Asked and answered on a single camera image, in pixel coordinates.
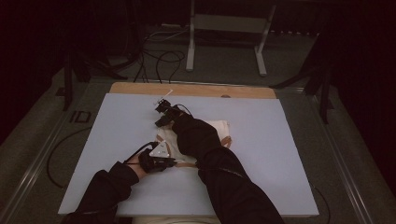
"black cable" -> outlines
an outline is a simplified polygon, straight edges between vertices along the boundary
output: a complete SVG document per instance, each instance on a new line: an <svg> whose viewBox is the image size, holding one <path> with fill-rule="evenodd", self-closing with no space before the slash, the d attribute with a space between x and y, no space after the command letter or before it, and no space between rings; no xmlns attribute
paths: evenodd
<svg viewBox="0 0 396 224"><path fill-rule="evenodd" d="M124 4L124 7L125 7L126 24L129 29L127 30L125 47L124 47L124 50L121 55L123 55L128 49L129 37L131 35L130 32L138 32L138 28L137 28L138 18L137 18L135 6L133 6L132 2L128 2L129 4L131 4L129 6L127 5L127 3L125 1L122 1L122 3ZM135 22L133 22L133 23L130 22L130 18L129 18L130 15L134 15ZM133 48L131 50L130 55L127 57L127 61L124 63L110 65L109 69L116 70L119 72L119 71L126 69L129 66L133 65L136 62L136 60L139 58L140 54L142 54L144 43L145 43L145 41L143 41L143 43L141 43L141 41L139 40L139 36L137 35L137 45L135 48Z"/></svg>
<svg viewBox="0 0 396 224"><path fill-rule="evenodd" d="M127 160L125 160L124 161L124 164L125 163L127 163L132 157L134 157L137 153L139 153L141 150L143 150L145 147L148 147L148 146L152 146L152 144L154 144L153 142L149 142L149 143L146 143L145 145L143 145L141 148L139 148L134 154L132 154L132 156L131 157L129 157Z"/></svg>
<svg viewBox="0 0 396 224"><path fill-rule="evenodd" d="M140 72L141 72L142 70L143 70L142 78L143 78L143 82L145 82L145 80L144 80L144 77L145 77L145 74L146 74L146 67L145 67L145 65L144 65L145 56L142 54L141 57L140 57L139 59L141 59L142 62L139 63L139 64L140 64L140 67L139 67L139 70L137 71L136 75L134 76L134 82L136 82L136 80L137 80L137 78L139 77L139 74L140 74Z"/></svg>
<svg viewBox="0 0 396 224"><path fill-rule="evenodd" d="M320 192L320 190L315 186L315 185L313 185L310 181L308 181L308 183L312 186L312 188L314 189L314 190L316 190L317 191L317 193L320 195L320 197L323 199L323 201L326 203L326 208L327 208L327 214L328 214L328 216L327 216L327 224L329 224L330 223L330 219L331 219L331 217L332 217L332 214L331 214L331 211L330 211L330 206L329 206L329 204L327 203L327 200L326 200L326 198L324 197L324 195Z"/></svg>
<svg viewBox="0 0 396 224"><path fill-rule="evenodd" d="M155 56L151 53L149 53L148 51L157 51L157 52L162 52L163 54L161 54L160 56ZM181 66L181 61L185 58L185 54L179 50L175 50L175 51L166 51L166 50L144 50L143 51L145 54L147 54L150 57L153 57L155 59L157 59L157 63L155 66L155 71L156 71L156 75L157 78L160 80L160 83L163 83L162 79L161 79L161 75L160 75L160 71L159 71L159 64L160 62L165 62L165 63L177 63L177 68L172 72L171 76L168 79L169 84L171 83L172 77L173 75L176 73L176 71L178 70L178 68ZM165 60L163 59L163 57L167 54L173 54L177 57L177 60Z"/></svg>
<svg viewBox="0 0 396 224"><path fill-rule="evenodd" d="M146 66L145 66L145 55L143 53L142 53L142 68L143 68L142 80L144 83L146 83L146 82L149 83L149 78L148 78L148 74L146 72Z"/></svg>
<svg viewBox="0 0 396 224"><path fill-rule="evenodd" d="M181 106L183 106L187 111L189 111L189 114L193 117L192 113L190 112L190 110L186 106L184 106L184 105L181 105Z"/></svg>
<svg viewBox="0 0 396 224"><path fill-rule="evenodd" d="M59 141L59 142L55 145L55 147L52 149L51 153L49 154L49 157L47 158L47 176L48 176L50 182L52 182L52 184L54 184L56 187L58 187L58 188L60 188L60 189L64 189L64 188L67 186L67 184L65 184L65 185L59 184L58 182L56 182L56 181L52 178L52 176L51 176L51 174L50 174L50 159L52 158L53 153L54 153L55 150L58 148L58 146L59 146L62 142L64 142L65 140L67 140L68 138L72 137L72 136L75 135L75 134L78 134L78 133L82 133L82 132L84 132L84 131L87 131L87 130L89 130L89 129L91 129L91 128L92 128L92 127L89 127L89 128L81 129L81 130L79 130L79 131L77 131L77 132L74 132L74 133L70 133L70 134L67 135L65 138L63 138L61 141Z"/></svg>

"table leg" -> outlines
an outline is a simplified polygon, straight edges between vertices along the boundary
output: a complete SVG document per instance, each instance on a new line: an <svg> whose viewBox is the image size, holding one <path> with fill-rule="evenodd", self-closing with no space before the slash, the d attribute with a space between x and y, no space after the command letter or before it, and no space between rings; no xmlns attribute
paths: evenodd
<svg viewBox="0 0 396 224"><path fill-rule="evenodd" d="M195 54L195 42L194 42L194 0L191 0L191 15L190 15L190 44L189 51L187 53L187 65L186 70L192 72L194 70L194 54Z"/></svg>
<svg viewBox="0 0 396 224"><path fill-rule="evenodd" d="M254 48L254 53L256 54L257 65L259 66L259 75L261 77L267 76L267 70L265 69L264 58L262 57L262 49L264 48L265 40L270 32L271 28L271 21L274 17L276 5L273 5L268 15L268 19L265 21L264 30L262 31L262 41L260 42L259 46Z"/></svg>

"black jacket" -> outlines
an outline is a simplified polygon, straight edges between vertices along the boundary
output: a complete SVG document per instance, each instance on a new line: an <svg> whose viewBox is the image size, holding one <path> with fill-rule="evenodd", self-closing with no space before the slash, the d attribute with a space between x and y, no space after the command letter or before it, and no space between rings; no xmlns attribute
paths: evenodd
<svg viewBox="0 0 396 224"><path fill-rule="evenodd" d="M284 223L266 194L249 180L236 156L220 145L213 127L181 116L173 130L180 152L197 158L198 175L221 223ZM109 172L99 171L76 212L68 215L64 223L112 223L117 203L129 198L131 186L138 182L134 171L120 162Z"/></svg>

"white table surface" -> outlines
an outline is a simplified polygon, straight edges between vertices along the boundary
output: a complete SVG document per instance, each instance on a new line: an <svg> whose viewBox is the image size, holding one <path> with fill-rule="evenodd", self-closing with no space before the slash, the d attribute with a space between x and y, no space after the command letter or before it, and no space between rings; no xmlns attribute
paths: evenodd
<svg viewBox="0 0 396 224"><path fill-rule="evenodd" d="M78 161L59 214L78 207L93 175L124 161L154 141L160 96L108 93ZM318 209L304 167L277 99L167 96L198 119L230 123L231 150L281 216L316 216ZM132 187L120 203L120 216L214 216L205 185L195 168L169 168Z"/></svg>

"tripod leg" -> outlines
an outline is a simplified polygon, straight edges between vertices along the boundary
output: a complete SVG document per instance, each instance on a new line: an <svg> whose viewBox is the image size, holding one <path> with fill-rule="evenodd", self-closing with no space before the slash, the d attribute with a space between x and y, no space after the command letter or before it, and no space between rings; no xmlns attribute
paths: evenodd
<svg viewBox="0 0 396 224"><path fill-rule="evenodd" d="M329 90L330 90L331 77L332 77L331 70L327 70L323 78L322 93L320 96L319 114L326 124L329 123L329 121L327 120L327 108L329 104Z"/></svg>
<svg viewBox="0 0 396 224"><path fill-rule="evenodd" d="M70 51L64 56L64 111L73 101L72 64Z"/></svg>
<svg viewBox="0 0 396 224"><path fill-rule="evenodd" d="M285 88L285 87L293 84L294 82L296 82L298 80L301 80L301 79L303 79L305 77L311 77L312 74L315 74L315 72L317 72L317 70L319 70L318 67L312 67L312 68L308 69L308 71L306 71L306 72L300 72L298 75L296 75L294 77L291 77L291 78L289 78L289 79L287 79L287 80L285 80L285 81L283 81L281 83L269 86L269 88L272 88L272 89Z"/></svg>
<svg viewBox="0 0 396 224"><path fill-rule="evenodd" d="M304 92L307 95L315 95L323 83L324 76L321 74L323 70L317 70L309 79L304 87Z"/></svg>
<svg viewBox="0 0 396 224"><path fill-rule="evenodd" d="M75 72L77 80L79 82L89 82L91 79L90 71L88 70L87 64L78 57L77 53L70 52L70 63L73 65L72 69Z"/></svg>
<svg viewBox="0 0 396 224"><path fill-rule="evenodd" d="M122 77L119 74L117 74L117 73L111 71L110 69L104 67L99 62L97 62L96 60L92 59L91 57L89 57L88 55L84 54L83 52L77 51L77 56L80 57L85 62L89 63L91 66L96 67L96 68L100 69L101 71L105 72L105 74L110 76L110 77L113 77L115 79L128 79L128 77Z"/></svg>

